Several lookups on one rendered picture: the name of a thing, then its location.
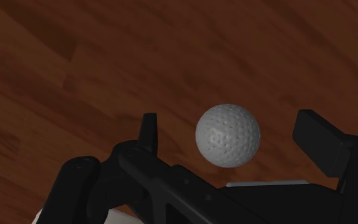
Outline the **white golf ball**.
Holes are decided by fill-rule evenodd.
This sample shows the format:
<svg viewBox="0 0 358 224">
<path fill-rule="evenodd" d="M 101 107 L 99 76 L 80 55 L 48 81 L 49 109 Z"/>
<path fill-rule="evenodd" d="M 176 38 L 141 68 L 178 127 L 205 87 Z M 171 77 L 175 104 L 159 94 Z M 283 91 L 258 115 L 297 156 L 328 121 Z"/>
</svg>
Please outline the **white golf ball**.
<svg viewBox="0 0 358 224">
<path fill-rule="evenodd" d="M 196 125 L 195 141 L 201 155 L 223 168 L 249 162 L 261 142 L 256 118 L 236 104 L 219 104 L 208 109 Z"/>
</svg>

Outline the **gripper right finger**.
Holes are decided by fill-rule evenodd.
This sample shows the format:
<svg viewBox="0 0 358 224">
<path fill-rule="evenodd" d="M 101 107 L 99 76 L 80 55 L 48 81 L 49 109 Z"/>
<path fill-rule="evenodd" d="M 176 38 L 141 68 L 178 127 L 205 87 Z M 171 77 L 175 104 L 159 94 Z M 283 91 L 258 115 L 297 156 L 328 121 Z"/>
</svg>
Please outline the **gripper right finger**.
<svg viewBox="0 0 358 224">
<path fill-rule="evenodd" d="M 298 111 L 293 141 L 343 197 L 339 224 L 358 224 L 358 136 L 346 134 L 311 109 Z"/>
</svg>

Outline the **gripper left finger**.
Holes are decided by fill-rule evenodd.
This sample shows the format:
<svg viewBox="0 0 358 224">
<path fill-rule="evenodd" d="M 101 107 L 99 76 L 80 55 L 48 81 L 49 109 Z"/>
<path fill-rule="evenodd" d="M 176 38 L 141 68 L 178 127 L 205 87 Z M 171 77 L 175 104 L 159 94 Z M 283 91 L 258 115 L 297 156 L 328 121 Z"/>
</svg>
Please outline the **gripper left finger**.
<svg viewBox="0 0 358 224">
<path fill-rule="evenodd" d="M 261 224 L 257 214 L 181 165 L 160 160 L 157 116 L 109 158 L 76 157 L 61 167 L 36 224 L 104 224 L 126 204 L 143 224 Z"/>
</svg>

